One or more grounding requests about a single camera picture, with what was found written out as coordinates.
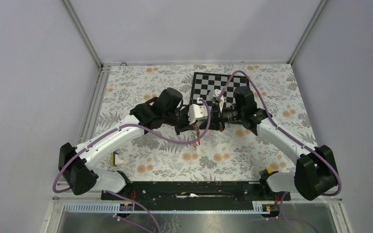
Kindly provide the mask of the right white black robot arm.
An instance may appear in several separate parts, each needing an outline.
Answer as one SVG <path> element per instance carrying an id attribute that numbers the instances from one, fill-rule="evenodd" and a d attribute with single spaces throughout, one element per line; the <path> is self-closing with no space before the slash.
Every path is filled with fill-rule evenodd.
<path id="1" fill-rule="evenodd" d="M 291 135 L 273 120 L 265 106 L 257 106 L 248 86 L 237 87 L 233 97 L 235 103 L 224 108 L 222 91 L 210 91 L 212 110 L 204 124 L 220 131 L 225 123 L 239 121 L 245 129 L 273 144 L 295 164 L 294 172 L 272 172 L 261 177 L 263 184 L 259 193 L 263 199 L 271 200 L 278 192 L 299 193 L 307 200 L 340 193 L 342 185 L 338 169 L 328 146 L 316 147 Z"/>

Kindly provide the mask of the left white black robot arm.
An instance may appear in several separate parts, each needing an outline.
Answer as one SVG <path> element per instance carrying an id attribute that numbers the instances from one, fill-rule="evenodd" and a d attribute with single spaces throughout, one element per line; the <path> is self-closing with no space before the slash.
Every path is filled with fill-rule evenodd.
<path id="1" fill-rule="evenodd" d="M 131 194 L 131 187 L 117 172 L 97 170 L 97 165 L 109 154 L 128 142 L 147 133 L 179 145 L 198 142 L 205 134 L 191 141 L 176 141 L 155 132 L 162 125 L 173 126 L 177 133 L 194 130 L 198 121 L 210 120 L 210 107 L 203 99 L 198 104 L 184 105 L 182 94 L 165 89 L 158 97 L 136 105 L 116 125 L 86 142 L 60 147 L 58 169 L 52 189 L 54 193 L 72 191 L 82 195 L 92 189 L 112 191 L 124 200 Z"/>

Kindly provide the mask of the floral patterned mat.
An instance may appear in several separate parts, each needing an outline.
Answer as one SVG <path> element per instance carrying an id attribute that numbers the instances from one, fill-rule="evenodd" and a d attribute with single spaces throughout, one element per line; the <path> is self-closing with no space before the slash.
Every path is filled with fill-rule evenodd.
<path id="1" fill-rule="evenodd" d="M 292 135 L 316 144 L 300 90 L 289 64 L 114 66 L 107 71 L 95 135 L 108 130 L 137 104 L 172 87 L 189 103 L 195 72 L 230 75 L 244 71 L 255 83 L 254 98 L 264 100 L 275 122 Z M 191 139 L 191 132 L 176 135 L 173 127 L 157 130 L 176 141 Z M 255 181 L 259 172 L 293 172 L 294 163 L 273 144 L 244 127 L 227 124 L 223 132 L 209 131 L 194 148 L 169 143 L 146 134 L 117 149 L 126 164 L 110 165 L 110 156 L 98 164 L 108 171 L 123 171 L 132 181 Z"/>

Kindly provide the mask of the black white checkerboard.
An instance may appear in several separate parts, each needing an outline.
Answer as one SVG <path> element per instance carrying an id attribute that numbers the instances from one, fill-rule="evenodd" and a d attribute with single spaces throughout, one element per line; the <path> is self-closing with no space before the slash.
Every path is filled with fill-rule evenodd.
<path id="1" fill-rule="evenodd" d="M 210 91 L 214 89 L 222 90 L 229 77 L 230 76 L 226 74 L 195 72 L 192 79 L 189 103 L 196 104 L 198 99 L 204 99 L 207 101 L 208 105 L 211 106 L 211 98 L 209 97 Z M 249 87 L 249 81 L 244 76 L 235 75 L 223 94 L 224 107 L 235 104 L 234 90 L 240 86 Z"/>

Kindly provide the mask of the green white small block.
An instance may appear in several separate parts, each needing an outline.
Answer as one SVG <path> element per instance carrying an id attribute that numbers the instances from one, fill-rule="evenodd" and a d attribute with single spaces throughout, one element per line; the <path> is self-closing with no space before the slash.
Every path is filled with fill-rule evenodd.
<path id="1" fill-rule="evenodd" d="M 119 158 L 119 154 L 116 151 L 111 153 L 111 155 L 110 155 L 110 165 L 111 166 L 118 167 L 118 166 L 122 166 L 124 164 L 126 164 L 126 162 L 123 159 Z"/>

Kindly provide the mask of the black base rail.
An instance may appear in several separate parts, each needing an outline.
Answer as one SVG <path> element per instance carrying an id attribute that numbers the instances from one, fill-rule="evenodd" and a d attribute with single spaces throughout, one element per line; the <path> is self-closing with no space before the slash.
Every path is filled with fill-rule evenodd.
<path id="1" fill-rule="evenodd" d="M 102 200 L 136 201 L 150 211 L 254 211 L 255 204 L 276 207 L 289 194 L 273 192 L 264 182 L 130 182 Z"/>

